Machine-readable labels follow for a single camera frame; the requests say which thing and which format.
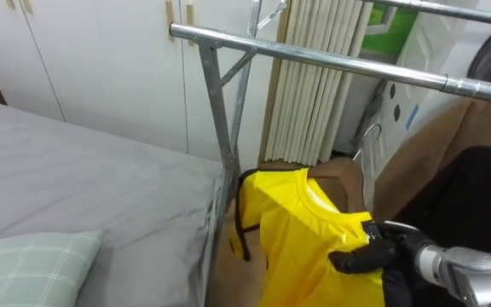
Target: door handle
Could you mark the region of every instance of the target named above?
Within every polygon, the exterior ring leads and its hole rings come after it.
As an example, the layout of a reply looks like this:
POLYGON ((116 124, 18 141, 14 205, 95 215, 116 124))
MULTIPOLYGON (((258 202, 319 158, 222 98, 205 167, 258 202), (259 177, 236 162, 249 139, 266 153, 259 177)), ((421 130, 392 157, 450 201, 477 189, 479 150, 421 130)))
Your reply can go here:
MULTIPOLYGON (((187 4, 187 24, 189 26, 194 26, 194 4, 187 4)), ((194 41, 192 39, 188 40, 189 46, 194 46, 194 41)))
POLYGON ((170 26, 171 23, 174 22, 174 5, 172 0, 165 0, 166 1, 166 22, 168 23, 168 38, 170 39, 171 42, 174 41, 174 37, 170 35, 170 26))
POLYGON ((13 0, 7 0, 7 6, 9 7, 9 9, 16 9, 13 0))
POLYGON ((32 8, 32 3, 30 0, 22 0, 22 4, 24 5, 24 10, 29 13, 33 14, 33 8, 32 8))

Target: yellow garment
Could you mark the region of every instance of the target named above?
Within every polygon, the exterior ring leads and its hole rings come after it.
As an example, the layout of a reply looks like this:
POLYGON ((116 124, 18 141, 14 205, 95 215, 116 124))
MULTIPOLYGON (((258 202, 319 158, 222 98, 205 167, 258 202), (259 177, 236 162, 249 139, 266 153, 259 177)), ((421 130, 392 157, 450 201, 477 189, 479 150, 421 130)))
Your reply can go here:
POLYGON ((249 258, 243 232, 260 228, 268 258, 260 306, 384 306, 382 270, 346 275, 334 269, 327 255, 351 252, 368 244, 363 222, 368 212, 344 214, 327 204, 308 169, 258 171, 246 177, 237 201, 236 224, 230 236, 234 253, 249 258))

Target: pillow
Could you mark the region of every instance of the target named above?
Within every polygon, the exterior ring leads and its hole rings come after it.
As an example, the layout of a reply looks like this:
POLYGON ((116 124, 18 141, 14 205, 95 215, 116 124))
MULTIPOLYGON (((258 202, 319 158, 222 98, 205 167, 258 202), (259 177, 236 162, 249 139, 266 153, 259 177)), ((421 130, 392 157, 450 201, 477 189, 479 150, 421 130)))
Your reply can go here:
POLYGON ((101 232, 1 239, 0 306, 74 306, 101 239, 101 232))

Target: mattress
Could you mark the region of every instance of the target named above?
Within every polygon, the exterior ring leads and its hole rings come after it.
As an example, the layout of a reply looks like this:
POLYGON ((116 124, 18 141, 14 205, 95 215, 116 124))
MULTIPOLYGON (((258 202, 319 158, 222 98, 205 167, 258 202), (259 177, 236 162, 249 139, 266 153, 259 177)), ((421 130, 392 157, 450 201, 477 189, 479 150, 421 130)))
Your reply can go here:
POLYGON ((0 106, 0 238, 101 229, 77 306, 200 306, 221 169, 0 106))

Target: cabinet door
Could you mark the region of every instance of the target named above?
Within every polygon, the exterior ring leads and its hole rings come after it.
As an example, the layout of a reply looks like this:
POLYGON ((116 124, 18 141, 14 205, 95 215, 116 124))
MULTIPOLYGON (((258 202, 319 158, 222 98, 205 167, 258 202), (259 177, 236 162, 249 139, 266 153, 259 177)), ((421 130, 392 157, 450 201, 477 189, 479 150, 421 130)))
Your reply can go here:
MULTIPOLYGON (((260 19, 273 12, 278 2, 278 0, 264 0, 260 19)), ((191 4, 194 7, 194 24, 196 26, 205 26, 239 35, 246 34, 247 22, 251 12, 251 0, 182 0, 183 16, 187 15, 187 5, 191 4)), ((272 20, 257 33, 257 37, 274 41, 277 28, 278 20, 272 20)), ((183 50, 189 152, 199 157, 219 160, 219 147, 217 146, 215 126, 211 116, 198 46, 185 43, 183 50)), ((243 54, 237 50, 219 49, 221 75, 224 75, 243 54)), ((239 139, 240 161, 243 169, 257 166, 272 60, 271 57, 257 55, 251 64, 239 139)), ((225 85, 223 91, 229 129, 236 102, 239 75, 225 85)))
POLYGON ((18 0, 0 0, 0 90, 11 107, 63 120, 18 0))
POLYGON ((29 1, 66 121, 187 152, 182 42, 169 39, 165 0, 29 1))

